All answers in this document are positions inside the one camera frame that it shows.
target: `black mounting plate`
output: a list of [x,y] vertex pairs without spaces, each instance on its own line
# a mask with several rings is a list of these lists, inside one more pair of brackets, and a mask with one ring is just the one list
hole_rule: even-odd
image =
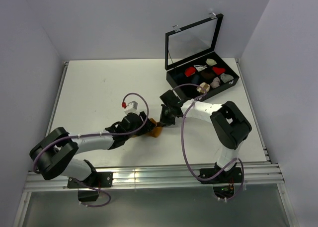
[[[97,173],[96,181],[93,182],[90,186],[95,188],[99,188],[99,187],[105,188],[105,187],[111,187],[112,183],[113,183],[113,173],[110,171],[103,171],[103,172]],[[77,182],[72,180],[72,178],[69,178],[68,188],[78,189],[78,188],[83,188],[83,186],[79,185]]]
[[[202,168],[200,169],[200,177],[201,178],[209,178],[216,174],[219,171],[219,169],[215,168]],[[234,183],[241,183],[242,182],[242,170],[240,167],[234,167],[231,170],[231,173],[226,175],[226,172],[222,172],[219,176],[216,178],[210,180],[210,181],[201,181],[201,184],[223,184],[223,183],[230,183],[232,181]]]

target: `lid frame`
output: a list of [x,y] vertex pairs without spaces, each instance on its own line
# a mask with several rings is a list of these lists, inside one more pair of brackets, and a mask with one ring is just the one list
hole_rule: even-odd
[[[209,21],[214,20],[214,19],[217,19],[217,24],[216,24],[216,27],[215,27],[215,30],[214,30],[211,47],[206,49],[206,50],[204,50],[204,51],[202,51],[202,52],[199,52],[199,53],[194,54],[194,55],[192,55],[190,57],[184,58],[184,59],[182,59],[180,61],[177,61],[177,62],[174,62],[174,63],[168,65],[168,59],[169,59],[169,54],[168,54],[169,53],[169,36],[171,36],[173,34],[176,34],[176,33],[179,33],[181,31],[187,30],[189,28],[201,25],[203,23],[209,22]],[[213,52],[214,49],[215,49],[215,45],[217,43],[217,40],[218,40],[218,36],[219,36],[222,20],[223,20],[223,14],[219,13],[216,16],[209,17],[209,18],[203,19],[201,21],[198,21],[198,22],[186,25],[184,27],[181,27],[180,28],[181,31],[176,32],[175,30],[173,30],[171,32],[167,32],[165,34],[165,53],[164,53],[164,68],[165,68],[165,70],[169,71],[169,70],[174,69],[174,68],[176,68],[176,67],[178,67],[178,66],[180,66],[180,65],[182,65],[184,63],[187,63],[187,62],[189,62],[191,60],[194,60],[197,57],[201,57],[201,56],[203,56],[203,55],[205,55],[207,53]]]

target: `metal frame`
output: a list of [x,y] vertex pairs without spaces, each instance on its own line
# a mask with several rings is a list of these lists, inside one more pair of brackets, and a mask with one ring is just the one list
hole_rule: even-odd
[[[262,135],[259,130],[259,126],[256,120],[256,116],[242,77],[242,73],[236,60],[240,77],[250,104],[253,117],[256,122],[257,130],[261,139],[261,143],[264,147],[264,153],[266,155],[266,162],[252,162],[244,163],[245,170],[245,184],[277,184],[279,192],[281,194],[282,203],[285,208],[286,215],[288,217],[289,224],[293,227],[298,227],[298,223],[293,212],[291,202],[288,198],[285,181],[282,176],[281,170],[278,164],[272,164],[268,156],[266,146],[264,144]],[[61,82],[59,85],[57,97],[54,103],[52,115],[47,129],[49,134],[52,123],[55,116],[55,111],[58,105],[59,97],[63,87],[64,79],[66,76],[69,62],[65,62]],[[207,168],[213,166],[212,164],[204,165],[192,165],[194,171],[199,174],[200,168]],[[207,185],[201,185],[187,170],[185,165],[173,165],[173,166],[149,166],[149,167],[124,167],[124,168],[97,168],[97,171],[112,171],[113,172],[113,186],[112,190],[118,189],[144,189],[144,188],[172,188],[172,187],[206,187]],[[18,207],[14,227],[21,227],[24,222],[24,218],[27,212],[29,200],[32,192],[45,192],[45,191],[77,191],[78,189],[67,188],[68,178],[59,176],[53,180],[46,181],[41,175],[29,172],[23,189],[20,205]]]

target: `box lid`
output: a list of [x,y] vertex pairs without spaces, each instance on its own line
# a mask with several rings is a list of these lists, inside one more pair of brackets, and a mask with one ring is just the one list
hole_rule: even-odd
[[220,13],[181,28],[174,26],[165,34],[164,68],[176,68],[214,51],[222,19]]

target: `cable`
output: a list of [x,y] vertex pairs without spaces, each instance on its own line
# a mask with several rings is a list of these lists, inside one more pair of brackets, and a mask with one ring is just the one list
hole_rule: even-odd
[[87,207],[96,208],[96,207],[106,206],[106,205],[108,205],[109,202],[111,201],[111,196],[110,196],[110,194],[109,194],[108,192],[106,192],[106,191],[104,191],[104,190],[101,190],[101,189],[97,189],[97,188],[91,187],[91,186],[87,186],[87,185],[85,185],[84,183],[82,183],[81,181],[79,181],[79,180],[77,180],[77,179],[75,179],[75,178],[73,178],[73,180],[74,180],[75,182],[77,182],[79,185],[83,186],[83,187],[86,187],[86,188],[91,189],[91,190],[93,190],[93,191],[97,191],[98,193],[104,193],[106,196],[108,196],[108,201],[106,201],[106,202],[103,203],[103,204],[100,204],[100,205],[89,205],[89,204],[86,204],[86,203],[84,203],[84,202],[81,202],[82,205],[87,206]]
[[[197,84],[191,84],[191,83],[187,83],[187,84],[181,84],[181,85],[178,85],[176,86],[173,90],[179,88],[179,87],[182,87],[182,86],[186,86],[186,85],[192,85],[192,86],[197,86],[197,87],[200,87],[199,85]],[[187,156],[186,156],[186,153],[185,153],[185,147],[184,147],[184,124],[185,124],[185,118],[186,118],[186,115],[187,113],[190,111],[190,109],[194,106],[194,103],[195,103],[195,100],[198,100],[200,99],[201,97],[205,96],[207,94],[206,90],[203,89],[205,92],[204,94],[196,97],[194,99],[194,101],[192,102],[192,104],[186,109],[186,111],[184,112],[183,114],[183,117],[182,117],[182,123],[181,123],[181,148],[182,148],[182,154],[183,154],[183,158],[184,158],[184,161],[185,161],[185,164],[188,168],[188,170],[190,171],[190,173],[192,174],[192,176],[194,176],[198,181],[210,181],[214,178],[216,178],[218,175],[220,175],[222,173],[222,171],[224,171],[229,165],[231,165],[233,162],[239,160],[240,164],[241,164],[241,168],[242,168],[242,182],[240,184],[240,187],[238,189],[237,192],[235,192],[235,194],[230,197],[230,198],[227,198],[227,200],[230,200],[232,198],[234,198],[239,192],[241,192],[242,188],[243,188],[243,184],[244,184],[244,167],[243,167],[243,162],[241,161],[241,159],[239,158],[234,158],[232,159],[229,163],[227,163],[223,168],[221,168],[221,170],[219,170],[217,173],[215,173],[213,176],[209,177],[209,178],[201,178],[199,176],[197,176],[194,171],[192,170],[189,162],[188,162],[188,159],[187,159]]]
[[136,130],[134,131],[131,131],[131,132],[127,132],[127,133],[120,133],[120,134],[115,134],[115,133],[92,133],[92,134],[84,134],[84,135],[73,135],[73,136],[67,136],[67,137],[63,137],[63,138],[60,138],[60,139],[57,139],[55,140],[54,142],[50,143],[49,145],[47,145],[45,148],[42,149],[42,151],[36,156],[36,158],[34,159],[34,162],[33,162],[33,166],[32,166],[32,171],[34,171],[35,173],[40,173],[39,171],[36,170],[36,164],[37,162],[39,161],[40,157],[42,156],[43,153],[45,153],[48,149],[54,147],[56,144],[58,144],[59,142],[61,141],[64,141],[64,140],[67,140],[67,139],[78,139],[78,138],[88,138],[88,137],[95,137],[95,136],[108,136],[108,135],[113,135],[113,136],[123,136],[123,135],[130,135],[130,134],[134,134],[135,132],[139,131],[147,122],[147,119],[149,117],[149,106],[146,102],[146,100],[139,94],[137,93],[128,93],[124,96],[123,98],[123,103],[125,102],[125,99],[129,96],[129,95],[136,95],[138,96],[139,98],[141,98],[143,100],[143,102],[145,103],[146,105],[146,109],[147,109],[147,115],[146,115],[146,119],[144,120],[143,124],[137,128]]

